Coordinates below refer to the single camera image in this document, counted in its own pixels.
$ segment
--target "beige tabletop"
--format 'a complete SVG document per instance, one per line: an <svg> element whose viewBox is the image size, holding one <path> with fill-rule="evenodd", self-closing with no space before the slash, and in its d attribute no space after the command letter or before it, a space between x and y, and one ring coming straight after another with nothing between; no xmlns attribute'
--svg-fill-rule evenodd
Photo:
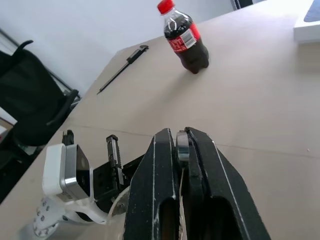
<svg viewBox="0 0 320 240"><path fill-rule="evenodd" d="M117 53L48 145L72 129L94 167L105 138L125 163L153 134L207 132L243 176L273 240L320 239L320 44L293 41L298 1L268 0L198 25L210 65L186 71L163 37L101 94L137 46ZM0 206L1 239L32 221L42 197L45 152ZM104 239L104 226L79 239Z"/></svg>

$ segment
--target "chair armrest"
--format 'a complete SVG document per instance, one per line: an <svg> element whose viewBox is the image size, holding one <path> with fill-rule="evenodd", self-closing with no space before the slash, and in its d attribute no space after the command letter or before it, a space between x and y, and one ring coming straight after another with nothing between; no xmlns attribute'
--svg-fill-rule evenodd
<svg viewBox="0 0 320 240"><path fill-rule="evenodd" d="M62 106L61 110L58 112L58 114L49 122L47 122L47 126L59 123L61 119L64 118L64 116L67 114L67 112L70 110L71 104L74 102L75 98L77 97L79 91L73 89L69 96L67 96L66 101L64 105Z"/></svg>

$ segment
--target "red label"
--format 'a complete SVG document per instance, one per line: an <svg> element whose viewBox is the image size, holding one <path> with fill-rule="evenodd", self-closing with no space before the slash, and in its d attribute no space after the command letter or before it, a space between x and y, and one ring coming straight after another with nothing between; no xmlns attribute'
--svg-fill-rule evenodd
<svg viewBox="0 0 320 240"><path fill-rule="evenodd" d="M190 28L175 39L168 40L175 53L181 53L191 48L200 38L199 31L194 23Z"/></svg>

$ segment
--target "coca-cola bottle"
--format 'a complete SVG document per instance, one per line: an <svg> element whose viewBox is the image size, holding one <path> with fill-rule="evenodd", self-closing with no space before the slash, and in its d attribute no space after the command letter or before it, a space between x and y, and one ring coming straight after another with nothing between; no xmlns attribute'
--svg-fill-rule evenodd
<svg viewBox="0 0 320 240"><path fill-rule="evenodd" d="M207 68L208 50L192 18L176 10L173 0L162 0L157 7L164 17L164 36L181 59L182 65L193 74Z"/></svg>

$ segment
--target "chair backrest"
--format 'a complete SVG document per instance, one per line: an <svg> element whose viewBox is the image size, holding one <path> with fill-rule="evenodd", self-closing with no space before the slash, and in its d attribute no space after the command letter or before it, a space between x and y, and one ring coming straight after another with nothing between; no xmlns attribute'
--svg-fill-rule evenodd
<svg viewBox="0 0 320 240"><path fill-rule="evenodd" d="M17 121L64 97L41 61L21 44L12 56L0 51L0 107Z"/></svg>

